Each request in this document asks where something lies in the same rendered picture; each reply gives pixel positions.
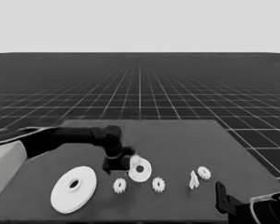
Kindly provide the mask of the small white T-shaped piece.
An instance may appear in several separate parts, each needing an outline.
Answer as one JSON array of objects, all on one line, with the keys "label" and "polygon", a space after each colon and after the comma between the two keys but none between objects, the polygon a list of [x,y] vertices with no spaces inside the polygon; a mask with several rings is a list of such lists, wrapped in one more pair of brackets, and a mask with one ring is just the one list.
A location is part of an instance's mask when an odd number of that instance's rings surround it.
[{"label": "small white T-shaped piece", "polygon": [[198,180],[198,176],[196,176],[195,172],[192,171],[190,173],[190,181],[189,181],[189,187],[191,189],[194,189],[194,188],[198,188],[200,185],[200,182]]}]

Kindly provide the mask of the large thick white disc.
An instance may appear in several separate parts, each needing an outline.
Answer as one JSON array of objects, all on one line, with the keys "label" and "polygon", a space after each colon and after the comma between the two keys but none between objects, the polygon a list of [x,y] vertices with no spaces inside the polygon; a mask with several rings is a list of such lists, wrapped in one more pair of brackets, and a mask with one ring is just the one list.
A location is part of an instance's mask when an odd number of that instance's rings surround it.
[{"label": "large thick white disc", "polygon": [[63,174],[50,194],[51,206],[61,214],[80,209],[93,195],[97,176],[89,166],[75,167]]}]

